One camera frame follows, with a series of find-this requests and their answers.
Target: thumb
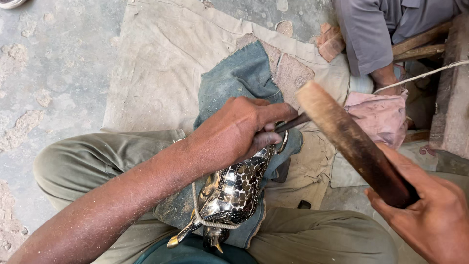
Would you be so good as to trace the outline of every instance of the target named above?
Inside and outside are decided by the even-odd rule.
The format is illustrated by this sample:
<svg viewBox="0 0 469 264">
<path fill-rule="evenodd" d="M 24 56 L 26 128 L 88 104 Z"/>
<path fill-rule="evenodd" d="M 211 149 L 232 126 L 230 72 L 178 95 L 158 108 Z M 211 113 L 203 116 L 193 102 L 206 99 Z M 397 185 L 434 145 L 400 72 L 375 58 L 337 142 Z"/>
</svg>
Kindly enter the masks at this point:
<svg viewBox="0 0 469 264">
<path fill-rule="evenodd" d="M 248 152 L 244 156 L 240 158 L 241 161 L 245 159 L 249 159 L 254 154 L 264 148 L 267 145 L 277 144 L 282 141 L 282 137 L 274 132 L 263 132 L 258 133 L 252 139 L 251 147 L 249 148 Z"/>
<path fill-rule="evenodd" d="M 383 199 L 371 188 L 365 189 L 365 194 L 370 200 L 371 206 L 378 212 L 386 222 L 389 223 L 389 220 L 399 214 L 402 209 L 392 207 L 385 203 Z"/>
</svg>

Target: blue denim cloth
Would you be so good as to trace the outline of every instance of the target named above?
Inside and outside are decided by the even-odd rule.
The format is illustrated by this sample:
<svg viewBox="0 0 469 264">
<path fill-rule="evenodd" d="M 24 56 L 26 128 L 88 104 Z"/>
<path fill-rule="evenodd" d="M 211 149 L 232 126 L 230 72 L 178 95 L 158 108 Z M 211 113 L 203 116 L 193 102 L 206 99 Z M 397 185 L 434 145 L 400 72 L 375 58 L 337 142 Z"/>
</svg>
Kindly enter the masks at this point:
<svg viewBox="0 0 469 264">
<path fill-rule="evenodd" d="M 283 102 L 280 89 L 271 80 L 269 57 L 259 41 L 236 51 L 218 63 L 211 71 L 202 75 L 198 94 L 200 112 L 194 122 L 194 130 L 213 113 L 217 112 L 228 98 L 233 96 L 261 98 L 271 103 Z M 278 177 L 275 169 L 292 154 L 298 153 L 302 144 L 303 136 L 301 132 L 297 129 L 290 129 L 290 136 L 285 150 L 281 154 L 272 157 L 265 171 L 261 182 L 262 188 L 267 184 L 268 179 Z M 206 178 L 203 178 L 196 182 L 197 191 L 200 191 L 205 181 Z M 160 221 L 183 228 L 189 222 L 193 208 L 192 186 L 189 185 L 157 206 L 154 213 Z M 263 199 L 259 199 L 256 213 L 239 228 L 230 230 L 229 238 L 225 243 L 247 248 L 250 238 L 262 221 L 264 211 Z M 202 228 L 194 233 L 202 235 Z"/>
</svg>

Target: rope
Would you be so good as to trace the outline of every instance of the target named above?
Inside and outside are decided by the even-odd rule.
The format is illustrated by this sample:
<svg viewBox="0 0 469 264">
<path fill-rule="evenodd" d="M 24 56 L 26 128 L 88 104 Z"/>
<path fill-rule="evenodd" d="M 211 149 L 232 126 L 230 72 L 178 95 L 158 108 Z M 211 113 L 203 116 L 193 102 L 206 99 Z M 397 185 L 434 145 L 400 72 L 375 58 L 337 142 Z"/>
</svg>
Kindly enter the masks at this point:
<svg viewBox="0 0 469 264">
<path fill-rule="evenodd" d="M 194 212 L 196 214 L 196 219 L 203 225 L 206 226 L 213 226 L 213 227 L 219 227 L 219 228 L 226 228 L 226 229 L 236 229 L 238 228 L 241 224 L 238 225 L 226 225 L 226 224 L 220 224 L 220 223 L 213 223 L 209 221 L 205 221 L 202 216 L 199 214 L 199 205 L 197 204 L 197 190 L 196 190 L 196 183 L 192 183 L 192 195 L 194 196 Z"/>
<path fill-rule="evenodd" d="M 449 68 L 453 68 L 453 67 L 456 67 L 456 66 L 459 66 L 459 65 L 464 65 L 464 64 L 469 64 L 469 60 L 463 60 L 463 61 L 458 61 L 458 62 L 453 62 L 445 67 L 441 67 L 439 69 L 436 69 L 436 70 L 432 70 L 432 71 L 429 71 L 427 73 L 424 73 L 424 74 L 421 74 L 421 75 L 418 75 L 418 76 L 415 76 L 415 77 L 412 77 L 410 79 L 407 79 L 407 80 L 403 80 L 401 82 L 398 82 L 396 84 L 393 84 L 393 85 L 388 85 L 386 87 L 383 87 L 383 88 L 380 88 L 378 90 L 376 90 L 374 93 L 377 93 L 379 91 L 382 91 L 384 89 L 387 89 L 387 88 L 390 88 L 390 87 L 394 87 L 394 86 L 398 86 L 398 85 L 401 85 L 401 84 L 404 84 L 406 82 L 410 82 L 410 81 L 413 81 L 413 80 L 417 80 L 419 78 L 423 78 L 425 76 L 428 76 L 428 75 L 431 75 L 433 73 L 436 73 L 436 72 L 439 72 L 439 71 L 442 71 L 442 70 L 446 70 L 446 69 L 449 69 Z"/>
</svg>

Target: silver elephant figurine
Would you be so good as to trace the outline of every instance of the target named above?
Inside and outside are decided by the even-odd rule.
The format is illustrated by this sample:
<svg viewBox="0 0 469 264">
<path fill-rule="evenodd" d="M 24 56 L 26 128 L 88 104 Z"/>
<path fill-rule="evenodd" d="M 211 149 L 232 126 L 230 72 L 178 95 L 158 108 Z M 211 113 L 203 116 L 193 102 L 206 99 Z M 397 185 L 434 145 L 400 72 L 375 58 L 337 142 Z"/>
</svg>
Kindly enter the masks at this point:
<svg viewBox="0 0 469 264">
<path fill-rule="evenodd" d="M 252 158 L 210 174 L 197 198 L 200 216 L 213 223 L 238 225 L 254 215 L 264 172 L 272 156 L 282 152 L 287 141 L 288 131 L 285 131 L 278 150 L 274 145 L 268 145 Z M 202 225 L 195 217 L 195 210 L 192 211 L 189 223 L 169 240 L 166 247 L 175 248 Z M 229 229 L 204 225 L 204 247 L 216 247 L 223 253 L 220 244 L 228 236 Z"/>
</svg>

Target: olive green trousers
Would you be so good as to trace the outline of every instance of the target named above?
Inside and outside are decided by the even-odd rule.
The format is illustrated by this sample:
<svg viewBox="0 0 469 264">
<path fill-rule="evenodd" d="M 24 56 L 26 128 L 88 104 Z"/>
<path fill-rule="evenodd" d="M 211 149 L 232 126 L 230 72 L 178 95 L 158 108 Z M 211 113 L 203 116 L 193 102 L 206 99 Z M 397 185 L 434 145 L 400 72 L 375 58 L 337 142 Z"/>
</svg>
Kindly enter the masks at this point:
<svg viewBox="0 0 469 264">
<path fill-rule="evenodd" d="M 183 137 L 181 130 L 73 137 L 46 147 L 34 162 L 34 176 L 52 205 L 61 210 Z M 95 263 L 131 264 L 175 232 L 148 212 Z M 269 264 L 397 263 L 389 233 L 370 217 L 352 211 L 271 208 L 247 251 L 259 263 Z"/>
</svg>

